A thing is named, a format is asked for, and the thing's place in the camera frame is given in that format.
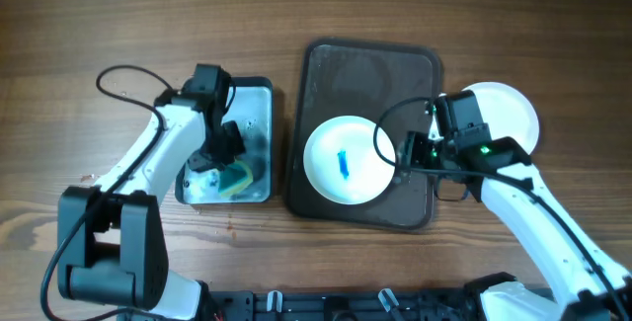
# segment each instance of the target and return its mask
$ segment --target round plate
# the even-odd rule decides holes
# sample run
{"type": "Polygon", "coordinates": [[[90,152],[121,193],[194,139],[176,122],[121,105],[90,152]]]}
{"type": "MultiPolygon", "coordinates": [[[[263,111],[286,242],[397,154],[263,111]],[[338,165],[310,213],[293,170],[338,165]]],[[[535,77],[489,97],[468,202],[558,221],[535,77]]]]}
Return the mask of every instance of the round plate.
{"type": "Polygon", "coordinates": [[[476,95],[492,139],[510,136],[531,154],[540,135],[540,123],[535,109],[520,91],[496,82],[476,83],[463,90],[476,95]]]}
{"type": "MultiPolygon", "coordinates": [[[[320,195],[333,202],[358,204],[388,187],[395,168],[375,153],[374,130],[370,120],[344,116],[327,120],[312,132],[303,151],[303,166],[320,195]]],[[[395,149],[383,129],[377,132],[377,146],[386,158],[395,160],[395,149]]]]}

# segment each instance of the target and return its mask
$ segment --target plate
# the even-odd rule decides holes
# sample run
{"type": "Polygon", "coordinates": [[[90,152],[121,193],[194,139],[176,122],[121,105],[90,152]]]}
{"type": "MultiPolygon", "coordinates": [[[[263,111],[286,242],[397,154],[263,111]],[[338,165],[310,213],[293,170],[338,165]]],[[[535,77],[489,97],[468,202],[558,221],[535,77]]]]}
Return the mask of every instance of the plate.
{"type": "MultiPolygon", "coordinates": [[[[326,199],[359,204],[379,196],[390,184],[395,167],[381,160],[373,147],[375,123],[343,116],[320,124],[303,151],[305,175],[326,199]]],[[[380,152],[391,161],[395,149],[386,132],[377,133],[380,152]]]]}
{"type": "Polygon", "coordinates": [[[510,136],[531,154],[540,135],[540,123],[531,103],[513,87],[498,82],[468,86],[476,95],[483,120],[489,125],[492,139],[510,136]]]}

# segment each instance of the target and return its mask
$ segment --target wood grain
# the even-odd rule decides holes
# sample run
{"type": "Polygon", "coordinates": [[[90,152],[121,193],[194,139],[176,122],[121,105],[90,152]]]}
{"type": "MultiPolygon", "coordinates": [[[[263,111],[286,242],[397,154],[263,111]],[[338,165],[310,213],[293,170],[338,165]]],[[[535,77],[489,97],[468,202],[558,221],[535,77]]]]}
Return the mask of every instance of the wood grain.
{"type": "MultiPolygon", "coordinates": [[[[97,92],[101,69],[141,65],[176,86],[198,62],[269,77],[282,167],[301,56],[322,36],[428,45],[445,91],[517,87],[539,114],[534,159],[550,188],[632,267],[632,0],[0,0],[0,319],[42,318],[59,195],[106,173],[146,125],[146,112],[97,92]]],[[[147,101],[161,90],[125,71],[107,85],[147,101]]],[[[198,212],[172,196],[161,207],[171,268],[212,289],[414,289],[499,271],[543,283],[472,201],[442,203],[427,230],[404,235],[302,220],[280,197],[198,212]]],[[[51,295],[64,317],[101,310],[51,295]]]]}

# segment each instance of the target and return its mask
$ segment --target wooden surface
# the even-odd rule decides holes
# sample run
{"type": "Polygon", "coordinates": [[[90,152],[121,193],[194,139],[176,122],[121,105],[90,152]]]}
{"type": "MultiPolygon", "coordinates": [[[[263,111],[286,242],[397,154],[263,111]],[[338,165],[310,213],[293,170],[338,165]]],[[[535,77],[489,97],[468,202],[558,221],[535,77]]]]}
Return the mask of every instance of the wooden surface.
{"type": "MultiPolygon", "coordinates": [[[[146,112],[97,92],[101,69],[142,65],[175,86],[198,62],[269,77],[282,167],[302,54],[322,36],[428,45],[447,92],[518,88],[539,114],[534,160],[549,187],[632,267],[632,0],[0,0],[0,319],[42,318],[59,195],[106,173],[146,125],[146,112]]],[[[161,90],[129,72],[107,86],[147,101],[161,90]]],[[[197,213],[169,194],[161,212],[171,268],[215,290],[414,289],[499,271],[543,283],[472,201],[440,204],[421,235],[301,220],[280,197],[197,213]]],[[[60,315],[101,310],[51,289],[60,315]]]]}

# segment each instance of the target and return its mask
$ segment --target green object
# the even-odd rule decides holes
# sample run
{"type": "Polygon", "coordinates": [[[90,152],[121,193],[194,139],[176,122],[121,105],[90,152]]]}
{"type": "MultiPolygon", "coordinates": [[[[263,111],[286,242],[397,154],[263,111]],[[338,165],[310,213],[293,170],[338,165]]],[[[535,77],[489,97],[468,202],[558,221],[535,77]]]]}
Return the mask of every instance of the green object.
{"type": "Polygon", "coordinates": [[[219,195],[223,198],[230,198],[241,193],[253,183],[253,171],[250,167],[240,161],[235,160],[229,164],[223,172],[219,172],[219,195]]]}

